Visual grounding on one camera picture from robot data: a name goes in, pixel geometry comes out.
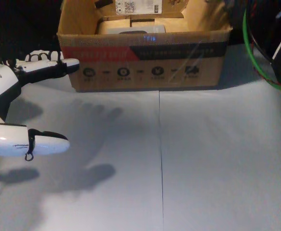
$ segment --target white label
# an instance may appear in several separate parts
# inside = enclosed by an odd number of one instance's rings
[[[117,15],[162,13],[162,0],[116,0]]]

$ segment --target table surface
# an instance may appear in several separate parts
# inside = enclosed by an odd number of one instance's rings
[[[281,230],[281,92],[228,48],[217,89],[25,86],[7,116],[64,154],[0,158],[0,231]]]

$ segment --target green wire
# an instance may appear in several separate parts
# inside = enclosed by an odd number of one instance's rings
[[[244,17],[243,17],[243,38],[244,38],[244,43],[245,43],[245,47],[247,50],[248,55],[250,56],[250,59],[253,63],[253,66],[256,68],[256,70],[263,76],[263,78],[268,82],[268,84],[270,84],[271,86],[273,86],[274,88],[281,90],[281,85],[278,85],[276,83],[272,83],[270,81],[272,81],[272,79],[263,71],[263,69],[259,66],[259,64],[257,63],[253,52],[252,52],[252,48],[250,46],[250,42],[248,39],[248,33],[247,33],[247,24],[246,24],[246,11],[244,13]]]

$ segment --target open cardboard box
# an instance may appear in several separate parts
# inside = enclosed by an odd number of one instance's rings
[[[116,1],[65,0],[58,38],[77,91],[213,86],[231,27],[221,0],[162,0],[161,14],[117,15]],[[166,33],[112,34],[108,28],[164,25]]]

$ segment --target robotic hand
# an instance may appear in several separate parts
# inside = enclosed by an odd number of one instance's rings
[[[49,78],[60,78],[79,69],[77,59],[36,62],[13,61],[0,64],[0,107],[21,94],[21,87]],[[27,129],[23,125],[0,124],[0,156],[22,156],[31,161],[36,154],[54,154],[66,151],[68,139],[58,133]]]

